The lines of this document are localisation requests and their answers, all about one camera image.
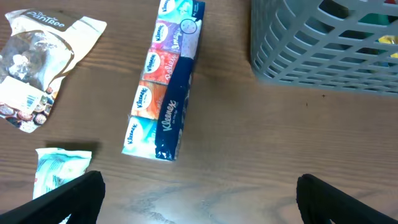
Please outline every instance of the pocket tissue pack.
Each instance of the pocket tissue pack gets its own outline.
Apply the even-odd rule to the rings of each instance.
[[[204,13],[204,2],[160,1],[123,154],[176,160]]]

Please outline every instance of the wooden surface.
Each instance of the wooden surface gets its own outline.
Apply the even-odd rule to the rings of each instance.
[[[98,223],[302,223],[304,173],[398,218],[398,99],[258,83],[247,60],[249,0],[206,2],[178,161],[122,155],[158,3],[0,0],[0,14],[57,7],[108,23],[46,125],[26,134],[0,120],[0,213],[31,200],[34,149],[58,146],[93,151],[89,169],[106,182]],[[4,17],[0,30],[3,47]]]

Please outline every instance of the wet wipes pack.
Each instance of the wet wipes pack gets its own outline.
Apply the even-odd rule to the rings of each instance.
[[[60,148],[36,149],[39,156],[33,199],[76,179],[86,172],[91,160],[90,151],[67,151]],[[66,224],[70,215],[60,224]]]

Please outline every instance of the yellow object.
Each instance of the yellow object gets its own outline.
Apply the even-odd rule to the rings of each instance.
[[[391,35],[385,35],[379,39],[379,42],[384,43],[384,44],[397,44],[398,37],[391,36]],[[398,53],[392,54],[391,57],[398,58]]]

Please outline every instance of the black object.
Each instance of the black object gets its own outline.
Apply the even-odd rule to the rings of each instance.
[[[298,178],[297,204],[304,224],[398,224],[311,174]]]
[[[98,171],[90,171],[45,195],[0,215],[0,224],[58,224],[71,214],[68,224],[96,223],[105,183]]]

